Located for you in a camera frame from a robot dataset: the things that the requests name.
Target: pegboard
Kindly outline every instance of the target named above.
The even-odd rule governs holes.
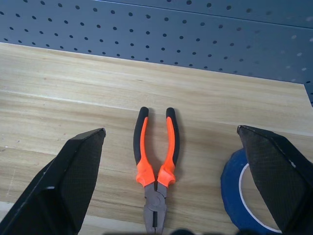
[[[310,87],[312,9],[310,0],[3,0],[0,41]]]

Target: pliers handle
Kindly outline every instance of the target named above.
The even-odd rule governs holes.
[[[148,108],[142,107],[140,109],[134,130],[134,156],[138,170],[136,180],[144,187],[155,181],[153,169],[148,161],[145,150],[145,133],[148,124],[148,114]],[[160,168],[157,181],[168,187],[176,181],[174,170],[179,155],[179,129],[173,108],[166,110],[166,125],[169,146],[166,160]]]

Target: wooden table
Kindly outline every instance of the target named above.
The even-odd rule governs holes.
[[[178,181],[168,193],[165,234],[181,227],[235,233],[220,176],[242,147],[239,124],[283,134],[312,156],[313,112],[303,85],[0,44],[0,215],[66,140],[105,127],[98,181],[81,234],[145,231],[144,191],[135,181],[133,154],[141,106],[150,108],[146,148],[155,171],[167,151],[165,110],[174,107],[178,114]],[[249,172],[243,188],[251,210],[272,224]]]

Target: metal pliers head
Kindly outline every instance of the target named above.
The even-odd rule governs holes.
[[[144,221],[147,233],[162,234],[167,207],[165,198],[167,187],[158,183],[151,183],[145,187],[146,204],[143,208]]]

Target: pliers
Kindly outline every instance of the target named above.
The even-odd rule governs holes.
[[[174,169],[179,155],[179,129],[173,108],[166,110],[166,124],[169,139],[167,157],[158,173],[157,181],[145,151],[145,133],[148,124],[149,109],[139,111],[134,130],[134,156],[137,164],[137,182],[145,189],[146,204],[143,209],[147,233],[162,234],[167,211],[165,198],[167,188],[175,183]]]

